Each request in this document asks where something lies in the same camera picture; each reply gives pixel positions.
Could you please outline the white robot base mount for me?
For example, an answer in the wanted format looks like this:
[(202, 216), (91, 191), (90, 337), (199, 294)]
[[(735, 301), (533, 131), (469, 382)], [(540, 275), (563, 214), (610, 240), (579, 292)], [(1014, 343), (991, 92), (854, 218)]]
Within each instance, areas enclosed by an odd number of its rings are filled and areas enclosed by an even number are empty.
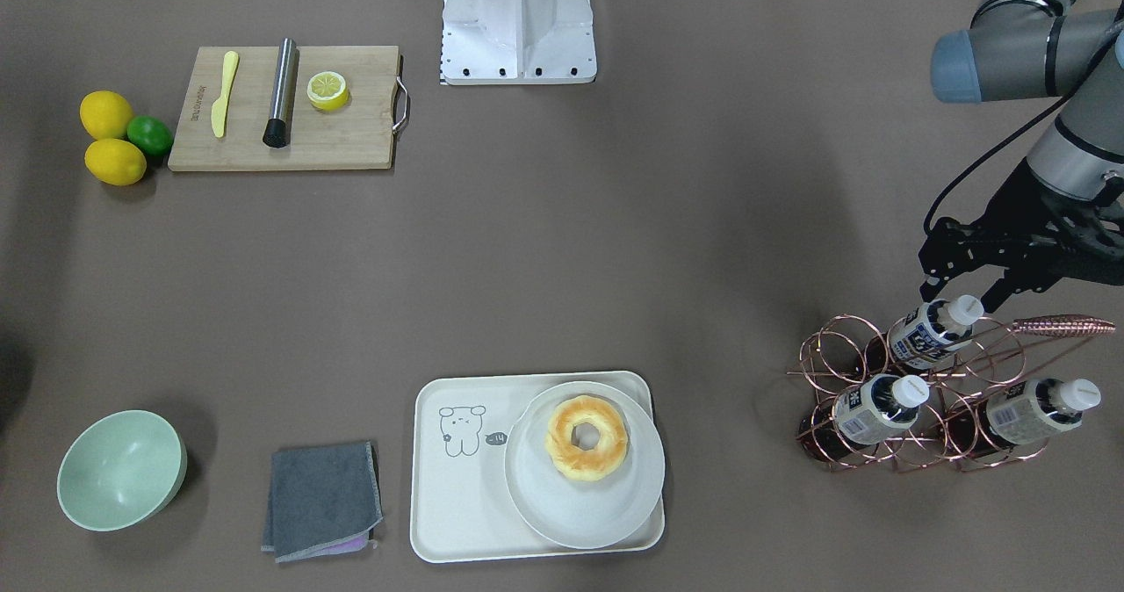
[(560, 85), (598, 75), (591, 0), (443, 0), (445, 85)]

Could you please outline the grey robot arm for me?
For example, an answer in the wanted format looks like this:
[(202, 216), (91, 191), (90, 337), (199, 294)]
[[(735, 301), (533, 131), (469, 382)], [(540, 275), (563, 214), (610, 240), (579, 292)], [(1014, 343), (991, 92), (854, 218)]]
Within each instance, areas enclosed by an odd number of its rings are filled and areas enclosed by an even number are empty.
[(930, 211), (919, 251), (923, 301), (996, 265), (996, 311), (1019, 292), (1072, 277), (1121, 284), (1121, 11), (1072, 13), (1076, 0), (984, 0), (967, 29), (940, 37), (933, 93), (945, 103), (1052, 98), (1052, 119), (970, 224)]

